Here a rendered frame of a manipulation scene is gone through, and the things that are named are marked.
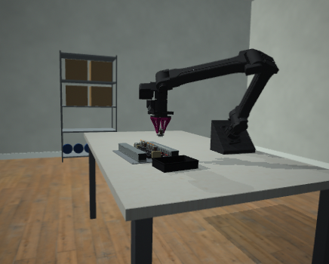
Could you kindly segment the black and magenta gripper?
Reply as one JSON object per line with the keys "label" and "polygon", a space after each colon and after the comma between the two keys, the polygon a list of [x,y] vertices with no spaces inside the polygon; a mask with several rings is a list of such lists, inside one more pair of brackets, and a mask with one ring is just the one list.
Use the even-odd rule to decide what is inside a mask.
{"label": "black and magenta gripper", "polygon": [[[166,130],[166,127],[168,126],[171,116],[168,115],[173,115],[174,112],[169,112],[167,111],[168,107],[168,100],[155,100],[155,111],[148,111],[148,114],[152,114],[150,116],[150,119],[155,127],[155,131],[158,134],[159,132],[159,127],[160,127],[160,122],[161,122],[161,127],[164,127],[164,131]],[[156,122],[157,124],[156,124]]]}

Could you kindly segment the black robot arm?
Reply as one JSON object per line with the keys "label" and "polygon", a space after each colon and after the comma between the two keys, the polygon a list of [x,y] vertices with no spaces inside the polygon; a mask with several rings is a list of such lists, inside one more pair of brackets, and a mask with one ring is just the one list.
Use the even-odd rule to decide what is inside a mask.
{"label": "black robot arm", "polygon": [[255,102],[268,80],[278,71],[279,69],[272,57],[252,48],[240,51],[238,56],[225,60],[182,69],[159,71],[155,75],[156,82],[140,84],[139,100],[151,100],[155,91],[155,99],[164,101],[168,98],[168,91],[173,90],[173,87],[194,81],[240,72],[245,72],[246,76],[256,74],[240,104],[229,113],[228,120],[231,121],[231,124],[223,125],[220,128],[228,144],[232,145],[242,141],[240,132],[247,130],[248,117]]}

